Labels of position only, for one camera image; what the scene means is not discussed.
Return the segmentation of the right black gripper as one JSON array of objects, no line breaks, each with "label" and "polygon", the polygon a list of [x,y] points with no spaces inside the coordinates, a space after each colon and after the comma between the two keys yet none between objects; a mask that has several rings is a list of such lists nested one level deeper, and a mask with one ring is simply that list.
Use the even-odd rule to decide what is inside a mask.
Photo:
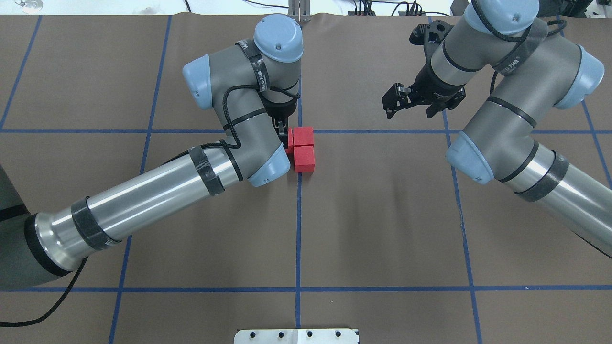
[{"label": "right black gripper", "polygon": [[446,109],[453,110],[465,99],[463,85],[450,85],[442,81],[427,64],[419,71],[415,82],[406,87],[402,83],[394,83],[381,98],[387,119],[403,109],[419,105],[430,105],[426,109],[428,119]]}]

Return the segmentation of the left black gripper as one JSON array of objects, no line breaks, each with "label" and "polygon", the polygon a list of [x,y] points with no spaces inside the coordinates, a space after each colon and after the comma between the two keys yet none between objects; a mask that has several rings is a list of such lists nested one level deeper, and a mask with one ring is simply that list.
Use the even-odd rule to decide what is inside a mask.
[{"label": "left black gripper", "polygon": [[262,104],[268,116],[273,118],[273,127],[277,132],[278,139],[283,144],[284,149],[289,148],[289,126],[288,118],[297,109],[297,100],[299,94],[294,97],[289,97],[290,100],[284,102],[276,102],[270,100],[262,94]]}]

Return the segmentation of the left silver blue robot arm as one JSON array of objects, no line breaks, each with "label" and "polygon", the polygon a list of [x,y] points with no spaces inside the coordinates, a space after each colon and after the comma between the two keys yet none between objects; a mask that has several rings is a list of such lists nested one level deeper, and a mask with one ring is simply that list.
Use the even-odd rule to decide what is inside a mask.
[{"label": "left silver blue robot arm", "polygon": [[226,137],[57,213],[31,214],[2,171],[1,289],[67,276],[93,253],[199,200],[243,180],[259,187],[285,175],[281,121],[297,107],[303,53],[300,25],[273,14],[256,24],[253,39],[187,63],[182,74],[194,101],[216,112]]}]

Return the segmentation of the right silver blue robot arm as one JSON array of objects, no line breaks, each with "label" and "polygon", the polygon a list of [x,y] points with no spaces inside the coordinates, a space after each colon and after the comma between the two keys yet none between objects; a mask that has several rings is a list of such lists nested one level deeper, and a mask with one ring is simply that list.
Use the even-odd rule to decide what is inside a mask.
[{"label": "right silver blue robot arm", "polygon": [[562,20],[537,17],[537,0],[472,0],[455,25],[419,25],[410,42],[426,64],[410,86],[393,84],[382,97],[389,119],[424,105],[426,115],[455,109],[465,85],[485,66],[502,76],[445,156],[473,181],[493,179],[539,204],[578,237],[611,255],[611,191],[531,132],[552,108],[568,109],[592,94],[605,66],[560,35]]}]

